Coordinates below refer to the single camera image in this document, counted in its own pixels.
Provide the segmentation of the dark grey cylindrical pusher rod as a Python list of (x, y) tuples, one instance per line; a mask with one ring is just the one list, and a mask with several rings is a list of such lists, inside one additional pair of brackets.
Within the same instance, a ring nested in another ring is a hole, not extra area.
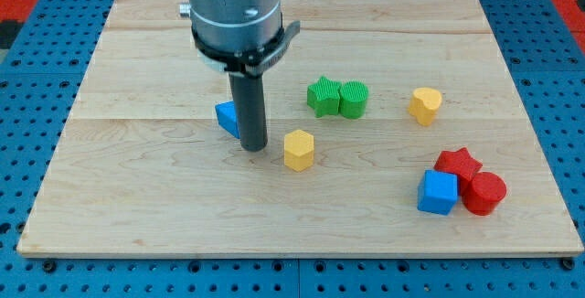
[(259, 152), (268, 141), (262, 76), (229, 75), (240, 144), (249, 152)]

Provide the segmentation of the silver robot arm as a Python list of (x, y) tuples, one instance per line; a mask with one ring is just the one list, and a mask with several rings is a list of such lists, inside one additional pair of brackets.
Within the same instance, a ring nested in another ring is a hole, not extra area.
[(280, 0), (189, 0), (192, 35), (207, 64), (227, 72), (240, 144), (250, 152), (268, 140), (262, 74), (256, 67), (283, 33)]

